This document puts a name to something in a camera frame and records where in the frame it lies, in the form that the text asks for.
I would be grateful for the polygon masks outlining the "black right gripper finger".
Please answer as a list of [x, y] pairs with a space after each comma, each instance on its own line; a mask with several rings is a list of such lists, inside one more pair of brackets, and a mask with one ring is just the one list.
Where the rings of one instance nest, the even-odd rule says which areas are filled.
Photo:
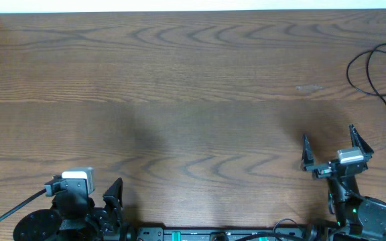
[[310, 142], [306, 135], [302, 136], [302, 168], [304, 171], [312, 171], [314, 166], [314, 155], [311, 150]]
[[361, 150], [361, 153], [364, 156], [365, 162], [368, 162], [373, 154], [374, 150], [370, 145], [360, 136], [359, 132], [356, 130], [353, 124], [348, 126], [350, 132], [350, 139], [353, 147], [358, 147]]

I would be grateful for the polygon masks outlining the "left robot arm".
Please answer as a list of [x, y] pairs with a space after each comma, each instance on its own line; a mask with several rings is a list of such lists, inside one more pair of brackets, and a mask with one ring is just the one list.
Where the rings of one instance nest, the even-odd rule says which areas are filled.
[[51, 208], [22, 218], [13, 231], [13, 239], [136, 240], [135, 228], [123, 219], [123, 180], [116, 179], [103, 194], [103, 208], [95, 206], [86, 185], [85, 179], [55, 176], [45, 184], [46, 194], [53, 198]]

